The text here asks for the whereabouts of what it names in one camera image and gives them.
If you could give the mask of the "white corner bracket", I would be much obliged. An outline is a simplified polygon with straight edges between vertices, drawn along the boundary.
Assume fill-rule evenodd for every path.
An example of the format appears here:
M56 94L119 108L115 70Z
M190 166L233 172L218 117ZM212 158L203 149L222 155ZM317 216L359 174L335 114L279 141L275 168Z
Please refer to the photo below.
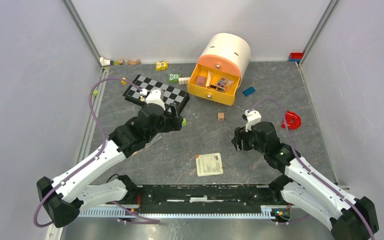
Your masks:
M112 61L109 59L105 59L104 57L100 57L99 63L102 67L107 67L107 66L110 66L112 64Z

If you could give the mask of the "black white checkerboard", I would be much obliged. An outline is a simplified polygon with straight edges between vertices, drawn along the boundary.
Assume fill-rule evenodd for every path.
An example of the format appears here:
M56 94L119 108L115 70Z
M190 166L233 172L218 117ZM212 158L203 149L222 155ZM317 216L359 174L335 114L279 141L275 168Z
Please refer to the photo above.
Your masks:
M172 103L176 104L179 113L183 111L187 102L190 99L189 93L179 88L173 87L166 83L154 80L152 78L146 77L144 75L138 74L136 78L132 81L133 84L137 85L142 89L151 91L152 89L159 88L163 90L163 102L165 105L170 105ZM144 101L141 100L140 91L129 85L125 92L122 94L124 99L128 102L136 104L138 106L143 106Z

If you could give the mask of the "wooden handled makeup tool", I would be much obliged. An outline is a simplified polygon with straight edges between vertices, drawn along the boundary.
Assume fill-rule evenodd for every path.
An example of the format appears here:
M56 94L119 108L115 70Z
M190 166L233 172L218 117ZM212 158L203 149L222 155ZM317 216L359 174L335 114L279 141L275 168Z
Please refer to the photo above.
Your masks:
M205 87L208 88L211 84L211 80L213 77L213 73L211 71L207 72L207 77L206 77L206 82L205 82Z

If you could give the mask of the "red blue brick stack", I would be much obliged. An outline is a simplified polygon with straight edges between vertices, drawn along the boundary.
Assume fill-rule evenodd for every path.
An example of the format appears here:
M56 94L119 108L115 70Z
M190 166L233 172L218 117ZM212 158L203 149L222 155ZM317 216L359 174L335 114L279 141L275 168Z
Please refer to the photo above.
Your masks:
M303 58L302 52L291 52L288 56L288 61L299 63L302 60L302 58Z

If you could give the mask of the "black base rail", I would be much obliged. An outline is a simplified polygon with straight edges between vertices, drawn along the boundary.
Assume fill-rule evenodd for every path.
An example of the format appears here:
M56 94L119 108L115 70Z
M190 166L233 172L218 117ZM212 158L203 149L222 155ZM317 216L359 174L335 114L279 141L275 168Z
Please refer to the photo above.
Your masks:
M141 214L257 214L262 206L286 206L279 192L258 184L144 184L128 187L117 203Z

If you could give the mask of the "colourful eyeshadow palette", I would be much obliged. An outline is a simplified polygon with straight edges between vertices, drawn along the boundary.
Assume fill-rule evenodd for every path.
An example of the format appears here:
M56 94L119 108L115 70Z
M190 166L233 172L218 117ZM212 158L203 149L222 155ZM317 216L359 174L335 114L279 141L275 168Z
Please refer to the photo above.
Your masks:
M226 91L228 91L234 83L235 83L234 80L231 80L231 79L228 79L228 78L222 76L217 81L216 85L217 86L223 86L226 89Z

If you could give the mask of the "small wooden cube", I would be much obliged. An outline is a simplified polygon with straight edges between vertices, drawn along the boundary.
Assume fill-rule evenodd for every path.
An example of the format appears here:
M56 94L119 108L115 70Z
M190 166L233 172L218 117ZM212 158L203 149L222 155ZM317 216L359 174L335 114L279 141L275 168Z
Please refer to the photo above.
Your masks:
M224 112L218 112L217 113L217 120L218 121L224 121L226 119L226 115Z

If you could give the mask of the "yellow owl toy block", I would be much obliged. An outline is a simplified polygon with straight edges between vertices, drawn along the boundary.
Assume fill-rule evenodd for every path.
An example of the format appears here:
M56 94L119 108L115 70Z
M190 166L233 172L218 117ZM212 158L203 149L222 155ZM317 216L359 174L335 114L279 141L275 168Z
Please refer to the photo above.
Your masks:
M168 63L166 61L158 61L155 63L156 71L165 71L168 68Z

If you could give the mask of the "pink blush palette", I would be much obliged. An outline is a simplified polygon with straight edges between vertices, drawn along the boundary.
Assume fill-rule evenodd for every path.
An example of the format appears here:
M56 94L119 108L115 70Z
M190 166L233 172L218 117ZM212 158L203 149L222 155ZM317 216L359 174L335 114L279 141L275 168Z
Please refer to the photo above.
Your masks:
M198 76L196 78L196 82L195 84L199 87L205 87L206 86L206 82L207 82L207 78L204 77L204 76Z

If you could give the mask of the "orange top drawer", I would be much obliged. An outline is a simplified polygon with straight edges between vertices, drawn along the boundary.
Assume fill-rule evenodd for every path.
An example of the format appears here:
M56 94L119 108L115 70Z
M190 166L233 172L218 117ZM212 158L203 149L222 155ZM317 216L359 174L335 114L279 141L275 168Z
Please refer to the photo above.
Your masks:
M202 65L204 67L208 67L213 70L221 71L222 73L226 73L236 77L242 77L242 72L240 68L234 62L218 55L202 55L198 58L197 64Z

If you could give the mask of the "white paper sachet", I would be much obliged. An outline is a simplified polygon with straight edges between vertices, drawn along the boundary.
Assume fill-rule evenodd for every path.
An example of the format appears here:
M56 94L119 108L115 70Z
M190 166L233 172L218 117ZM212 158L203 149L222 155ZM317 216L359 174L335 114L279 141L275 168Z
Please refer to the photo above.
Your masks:
M195 156L198 177L221 175L224 173L221 154L209 153Z

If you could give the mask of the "cream round drawer cabinet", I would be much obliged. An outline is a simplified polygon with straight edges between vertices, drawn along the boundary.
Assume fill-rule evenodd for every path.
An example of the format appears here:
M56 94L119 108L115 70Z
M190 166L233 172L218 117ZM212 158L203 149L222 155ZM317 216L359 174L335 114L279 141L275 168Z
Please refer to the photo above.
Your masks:
M234 62L242 72L242 80L250 62L251 48L237 35L217 33L210 39L200 56L203 55L217 55Z

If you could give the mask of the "white lego brick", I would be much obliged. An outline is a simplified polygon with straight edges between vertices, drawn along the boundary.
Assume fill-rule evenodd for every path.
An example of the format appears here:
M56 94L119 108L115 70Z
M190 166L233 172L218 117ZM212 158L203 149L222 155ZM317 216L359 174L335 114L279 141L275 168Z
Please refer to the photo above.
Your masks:
M190 77L180 77L178 78L178 83L180 85L186 85L190 80Z

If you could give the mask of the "yellow small cube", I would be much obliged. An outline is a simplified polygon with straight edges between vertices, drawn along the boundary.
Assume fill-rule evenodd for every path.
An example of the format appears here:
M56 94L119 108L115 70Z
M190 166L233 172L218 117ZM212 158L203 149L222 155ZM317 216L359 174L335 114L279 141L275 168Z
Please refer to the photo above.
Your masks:
M125 78L125 77L123 77L123 78L121 79L121 83L122 83L123 85L126 85L126 84L127 84L127 82L126 82L126 78Z

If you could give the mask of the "green number block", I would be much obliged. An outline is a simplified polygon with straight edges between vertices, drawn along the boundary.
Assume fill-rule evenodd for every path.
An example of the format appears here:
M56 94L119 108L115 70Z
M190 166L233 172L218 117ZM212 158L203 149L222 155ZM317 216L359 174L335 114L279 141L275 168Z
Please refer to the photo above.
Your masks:
M168 82L169 83L176 83L176 82L178 83L180 77L181 77L181 75L178 73L170 73L168 76Z

